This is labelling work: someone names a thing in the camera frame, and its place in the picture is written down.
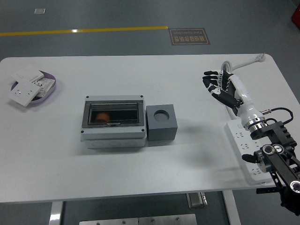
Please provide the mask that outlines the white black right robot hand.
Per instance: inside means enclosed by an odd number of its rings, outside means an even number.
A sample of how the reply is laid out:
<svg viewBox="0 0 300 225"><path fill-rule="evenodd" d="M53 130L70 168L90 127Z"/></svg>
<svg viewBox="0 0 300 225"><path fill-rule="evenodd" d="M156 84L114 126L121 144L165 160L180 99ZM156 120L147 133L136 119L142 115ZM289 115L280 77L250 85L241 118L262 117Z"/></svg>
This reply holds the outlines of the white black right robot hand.
<svg viewBox="0 0 300 225"><path fill-rule="evenodd" d="M240 117L242 126L255 131L266 126L262 112L254 107L252 98L240 78L222 71L206 71L202 78L208 92Z"/></svg>

